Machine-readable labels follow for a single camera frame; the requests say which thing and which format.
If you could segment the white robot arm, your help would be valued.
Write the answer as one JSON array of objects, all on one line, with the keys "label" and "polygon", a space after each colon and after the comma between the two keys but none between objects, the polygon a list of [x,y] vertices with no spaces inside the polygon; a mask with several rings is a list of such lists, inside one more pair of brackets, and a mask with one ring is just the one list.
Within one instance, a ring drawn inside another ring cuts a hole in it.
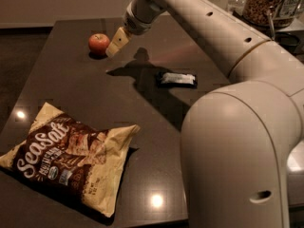
[{"label": "white robot arm", "polygon": [[304,138],[302,63],[207,0],[133,0],[107,55],[164,11],[231,83],[197,100],[182,124],[189,228],[290,228],[287,162]]}]

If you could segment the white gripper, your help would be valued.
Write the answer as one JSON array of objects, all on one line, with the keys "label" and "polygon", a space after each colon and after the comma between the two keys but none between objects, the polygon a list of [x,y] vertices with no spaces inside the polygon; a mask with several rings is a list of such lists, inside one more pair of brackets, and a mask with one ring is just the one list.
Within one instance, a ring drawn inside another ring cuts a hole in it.
[{"label": "white gripper", "polygon": [[131,39],[130,33],[142,35],[150,30],[156,13],[150,3],[139,4],[131,2],[123,16],[123,27],[117,29],[105,54],[114,57]]}]

